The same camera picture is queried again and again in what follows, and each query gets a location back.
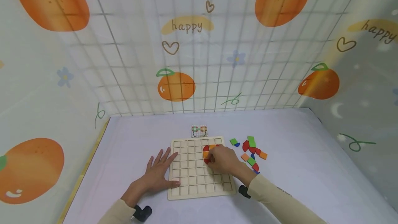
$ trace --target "green leaf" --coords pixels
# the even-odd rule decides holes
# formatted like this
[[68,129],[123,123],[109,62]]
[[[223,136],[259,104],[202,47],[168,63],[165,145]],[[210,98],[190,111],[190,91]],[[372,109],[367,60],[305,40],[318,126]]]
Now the green leaf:
[[7,157],[5,155],[0,156],[0,171],[4,169],[6,165],[7,165]]
[[157,72],[156,77],[170,76],[173,74],[175,74],[175,72],[173,70],[168,69],[168,68],[163,68]]
[[311,70],[312,71],[324,71],[324,70],[328,70],[328,69],[329,69],[328,66],[325,63],[321,62],[321,63],[317,64],[315,67],[313,67]]

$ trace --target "heart drawing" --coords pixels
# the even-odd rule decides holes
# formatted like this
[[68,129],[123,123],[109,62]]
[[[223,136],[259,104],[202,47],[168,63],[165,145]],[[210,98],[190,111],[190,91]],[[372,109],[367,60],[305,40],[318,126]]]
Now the heart drawing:
[[172,44],[169,44],[167,41],[162,41],[162,46],[163,49],[172,56],[175,55],[180,48],[180,44],[177,41],[172,42]]
[[345,41],[345,37],[341,37],[337,41],[337,49],[340,52],[346,52],[353,49],[357,45],[356,41]]
[[210,4],[209,0],[206,1],[206,11],[207,13],[214,11],[214,4]]

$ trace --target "hand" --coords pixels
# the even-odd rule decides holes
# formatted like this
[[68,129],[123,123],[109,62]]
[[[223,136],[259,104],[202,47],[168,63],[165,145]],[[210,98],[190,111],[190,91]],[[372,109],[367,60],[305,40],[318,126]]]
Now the hand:
[[121,199],[125,201],[129,207],[134,208],[140,198],[147,192],[155,193],[160,190],[176,188],[180,186],[179,181],[168,181],[164,178],[168,167],[170,167],[170,164],[176,158],[178,152],[167,158],[170,154],[169,147],[163,156],[162,154],[163,150],[160,150],[158,156],[155,158],[155,161],[153,161],[153,156],[150,157],[146,165],[145,174],[140,179],[132,182],[121,197]]
[[234,150],[223,145],[212,148],[207,155],[207,159],[210,160],[210,163],[207,164],[210,168],[233,175],[246,187],[249,187],[251,181],[257,175],[246,164],[239,161]]
[[223,146],[222,144],[212,148],[207,155],[210,163],[207,165],[221,173],[233,174],[241,162],[235,154],[235,151]]
[[164,178],[164,175],[170,167],[172,161],[178,155],[178,152],[172,154],[169,158],[170,147],[167,148],[166,153],[162,156],[163,150],[159,151],[158,156],[152,164],[153,156],[150,157],[148,164],[146,165],[145,174],[142,176],[142,180],[147,187],[148,192],[158,192],[168,188],[176,188],[180,186],[179,181],[169,181]]

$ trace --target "beige sleeve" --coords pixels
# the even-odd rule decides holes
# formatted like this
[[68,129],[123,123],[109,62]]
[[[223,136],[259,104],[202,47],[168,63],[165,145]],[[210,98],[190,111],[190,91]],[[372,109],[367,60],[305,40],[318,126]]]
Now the beige sleeve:
[[125,201],[119,199],[102,216],[98,224],[129,224],[134,213],[134,208],[130,208]]
[[309,208],[262,175],[249,185],[248,194],[264,204],[282,224],[325,224]]

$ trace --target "blue flower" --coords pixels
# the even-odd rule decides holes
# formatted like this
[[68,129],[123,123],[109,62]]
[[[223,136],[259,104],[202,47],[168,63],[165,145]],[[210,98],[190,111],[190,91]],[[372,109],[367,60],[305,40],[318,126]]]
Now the blue flower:
[[[392,92],[398,96],[398,88],[395,88]],[[394,105],[398,106],[398,100],[394,102]]]
[[58,81],[58,86],[62,87],[63,85],[66,84],[66,87],[70,88],[70,83],[69,81],[73,79],[73,74],[69,73],[69,70],[66,67],[62,68],[61,70],[57,71],[57,75],[61,78]]
[[237,50],[234,51],[232,56],[227,57],[227,61],[232,62],[232,67],[236,67],[236,65],[245,64],[245,53],[239,53]]

